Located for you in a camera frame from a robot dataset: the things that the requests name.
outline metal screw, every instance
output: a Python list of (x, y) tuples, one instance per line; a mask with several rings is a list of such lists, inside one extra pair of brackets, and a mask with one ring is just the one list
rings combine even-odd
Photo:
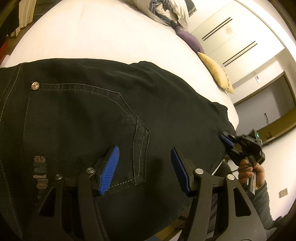
[(229, 180), (234, 180), (234, 179), (235, 179), (234, 175), (232, 175), (232, 174), (228, 174), (228, 175), (227, 175), (227, 178), (228, 178)]
[(40, 86), (39, 82), (34, 82), (31, 85), (31, 90), (37, 90), (39, 88), (39, 86)]
[(89, 167), (88, 169), (86, 169), (87, 173), (94, 173), (95, 169), (93, 167)]
[(203, 174), (203, 169), (197, 168), (197, 169), (195, 170), (195, 172), (196, 172), (197, 174)]
[(56, 176), (54, 177), (55, 180), (61, 180), (63, 178), (62, 174), (56, 174)]

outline sleeve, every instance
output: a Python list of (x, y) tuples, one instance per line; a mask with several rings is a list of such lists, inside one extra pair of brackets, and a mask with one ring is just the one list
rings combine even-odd
[(269, 207), (269, 195), (267, 192), (267, 183), (265, 183), (255, 192), (255, 196), (251, 199), (259, 218), (266, 230), (276, 227), (277, 223), (281, 219), (278, 218), (274, 221), (270, 214), (270, 207)]

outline blue gripper pad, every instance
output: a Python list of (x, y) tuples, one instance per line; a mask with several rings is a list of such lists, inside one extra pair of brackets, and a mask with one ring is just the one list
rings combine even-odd
[(174, 167), (174, 170), (177, 175), (177, 178), (178, 178), (178, 181), (179, 181), (182, 191), (187, 196), (189, 196), (191, 193), (189, 176), (187, 174), (186, 169), (184, 168), (184, 166), (182, 164), (182, 161), (181, 161), (175, 147), (173, 147), (170, 152), (170, 159), (171, 159), (172, 165)]
[(115, 146), (101, 174), (101, 182), (100, 182), (100, 187), (98, 189), (101, 196), (103, 196), (110, 187), (118, 161), (119, 161), (119, 147)]
[(220, 135), (220, 139), (224, 141), (227, 145), (229, 145), (231, 148), (234, 147), (234, 143), (224, 135)]

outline black jeans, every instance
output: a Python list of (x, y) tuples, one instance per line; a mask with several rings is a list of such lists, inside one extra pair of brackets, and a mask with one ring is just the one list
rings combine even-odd
[(144, 240), (191, 204), (171, 148), (212, 172), (225, 156), (219, 132), (235, 133), (225, 106), (152, 63), (49, 59), (0, 69), (0, 78), (0, 211), (19, 236), (38, 201), (35, 156), (45, 157), (50, 181), (118, 145), (103, 222), (111, 240)]

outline hand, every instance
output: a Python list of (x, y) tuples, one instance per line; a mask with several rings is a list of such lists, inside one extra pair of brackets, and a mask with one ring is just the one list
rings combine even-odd
[[(248, 178), (251, 178), (254, 174), (252, 173), (253, 167), (249, 167), (250, 162), (246, 159), (241, 160), (239, 164), (239, 183), (243, 185), (248, 181)], [(254, 167), (254, 171), (257, 173), (256, 176), (256, 190), (261, 187), (265, 182), (265, 172), (264, 168), (257, 163)]]

